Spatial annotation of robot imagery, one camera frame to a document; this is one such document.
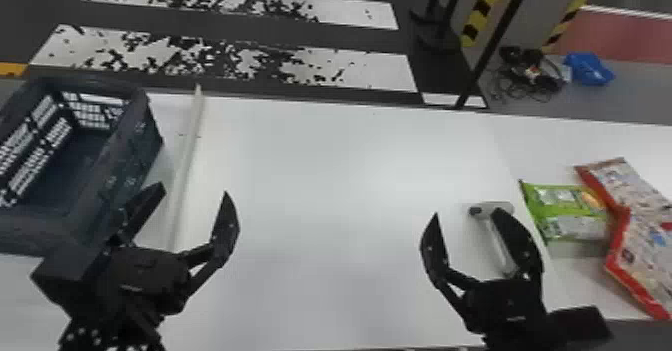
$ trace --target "black plastic crate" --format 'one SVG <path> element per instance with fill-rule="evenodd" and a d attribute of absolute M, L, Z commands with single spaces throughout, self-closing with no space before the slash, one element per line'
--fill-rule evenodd
<path fill-rule="evenodd" d="M 0 109 L 0 253 L 44 256 L 107 235 L 163 139 L 132 84 L 40 78 Z"/>

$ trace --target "food package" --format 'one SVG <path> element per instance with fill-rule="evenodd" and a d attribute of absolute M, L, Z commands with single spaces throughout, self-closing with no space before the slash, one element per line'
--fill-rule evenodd
<path fill-rule="evenodd" d="M 575 167 L 616 215 L 606 270 L 656 319 L 672 314 L 672 203 L 625 159 Z"/>
<path fill-rule="evenodd" d="M 589 188 L 523 181 L 520 181 L 520 187 L 532 218 L 547 243 L 608 239 L 607 207 Z"/>

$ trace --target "blue object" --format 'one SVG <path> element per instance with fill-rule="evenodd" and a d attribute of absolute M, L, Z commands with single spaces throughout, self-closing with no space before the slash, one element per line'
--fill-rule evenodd
<path fill-rule="evenodd" d="M 602 66 L 591 52 L 573 52 L 565 57 L 565 65 L 572 68 L 572 78 L 587 86 L 603 86 L 614 79 L 614 73 Z"/>

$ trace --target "black floor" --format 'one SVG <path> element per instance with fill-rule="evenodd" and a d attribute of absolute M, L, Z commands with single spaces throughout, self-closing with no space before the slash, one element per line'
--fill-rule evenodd
<path fill-rule="evenodd" d="M 5 26 L 11 26 L 9 33 L 0 34 L 0 62 L 29 63 L 57 25 L 72 24 L 198 36 L 207 39 L 255 41 L 260 44 L 405 54 L 409 58 L 418 92 L 302 86 L 263 81 L 246 82 L 196 76 L 169 77 L 137 72 L 104 72 L 106 76 L 130 80 L 146 87 L 193 89 L 195 83 L 199 82 L 206 91 L 401 106 L 423 106 L 421 93 L 425 92 L 458 94 L 470 74 L 463 55 L 461 53 L 451 56 L 436 55 L 424 51 L 417 45 L 415 26 L 409 20 L 407 12 L 409 2 L 412 0 L 372 1 L 384 1 L 393 5 L 399 30 L 161 10 L 80 0 L 0 0 L 0 15 Z M 81 73 L 82 70 L 30 66 L 23 77 Z"/>

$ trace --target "white table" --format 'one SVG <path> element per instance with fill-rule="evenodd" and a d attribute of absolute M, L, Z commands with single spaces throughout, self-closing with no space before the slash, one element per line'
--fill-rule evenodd
<path fill-rule="evenodd" d="M 151 97 L 164 136 L 179 138 L 181 122 L 167 115 L 186 118 L 181 102 L 191 97 Z M 517 178 L 571 183 L 571 165 L 618 155 L 670 195 L 666 186 L 672 183 L 658 164 L 665 150 L 641 141 L 650 137 L 650 144 L 662 147 L 671 130 L 209 98 L 177 248 L 208 238 L 225 189 L 242 231 L 229 264 L 162 326 L 164 341 L 169 350 L 480 344 L 423 271 L 418 241 L 431 215 L 441 217 L 456 268 L 482 279 L 498 277 L 488 235 L 466 214 L 471 204 L 509 200 L 531 227 Z M 569 146 L 571 138 L 562 136 L 572 133 L 588 146 Z M 160 226 L 150 224 L 138 241 L 156 246 L 165 236 Z M 620 287 L 602 288 L 610 278 L 597 274 L 600 261 L 558 262 L 545 249 L 542 254 L 550 310 L 596 303 L 607 317 L 641 317 L 627 296 L 618 295 Z M 8 349 L 53 349 L 67 321 L 28 280 L 35 264 L 0 258 L 0 344 Z"/>
<path fill-rule="evenodd" d="M 165 324 L 169 349 L 480 344 L 431 286 L 418 242 L 439 212 L 455 267 L 495 278 L 468 207 L 510 200 L 532 224 L 484 120 L 208 99 L 178 246 L 207 239 L 224 189 L 242 230 L 229 264 Z M 547 305 L 570 305 L 547 265 Z"/>

